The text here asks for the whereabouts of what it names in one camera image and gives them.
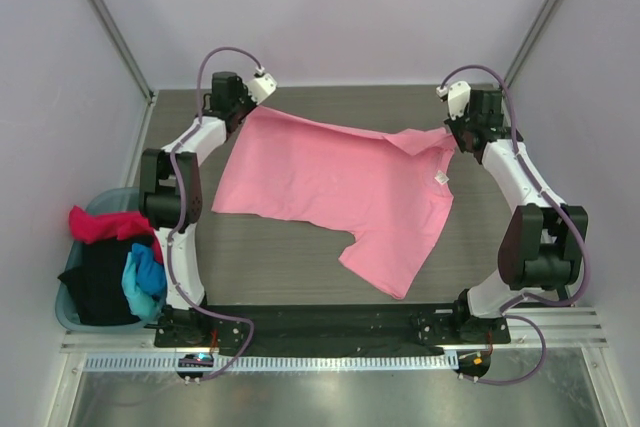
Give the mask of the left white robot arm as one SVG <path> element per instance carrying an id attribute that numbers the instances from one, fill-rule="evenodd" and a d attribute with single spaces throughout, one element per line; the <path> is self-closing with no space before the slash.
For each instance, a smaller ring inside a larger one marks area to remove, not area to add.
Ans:
<path id="1" fill-rule="evenodd" d="M 248 82 L 234 72 L 216 72 L 186 131 L 164 147 L 142 153 L 139 211 L 159 242 L 167 279 L 157 347 L 198 347 L 211 337 L 213 318 L 204 313 L 207 298 L 196 252 L 203 211 L 200 166 L 276 88 L 262 69 Z"/>

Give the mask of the light pink t-shirt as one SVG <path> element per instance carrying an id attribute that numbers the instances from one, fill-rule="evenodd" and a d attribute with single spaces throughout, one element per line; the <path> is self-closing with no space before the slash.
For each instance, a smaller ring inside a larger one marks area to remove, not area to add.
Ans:
<path id="1" fill-rule="evenodd" d="M 259 107 L 241 128 L 212 209 L 353 235 L 340 263 L 401 300 L 453 205 L 444 128 L 383 133 Z"/>

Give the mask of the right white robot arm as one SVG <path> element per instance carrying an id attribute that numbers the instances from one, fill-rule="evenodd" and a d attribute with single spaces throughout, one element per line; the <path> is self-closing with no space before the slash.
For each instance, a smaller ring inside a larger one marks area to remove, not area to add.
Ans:
<path id="1" fill-rule="evenodd" d="M 522 136 L 506 121 L 501 90 L 459 81 L 436 92 L 447 105 L 445 124 L 459 150 L 491 174 L 511 211 L 496 270 L 464 290 L 450 316 L 458 340 L 485 343 L 505 333 L 509 308 L 582 279 L 588 215 L 539 179 Z"/>

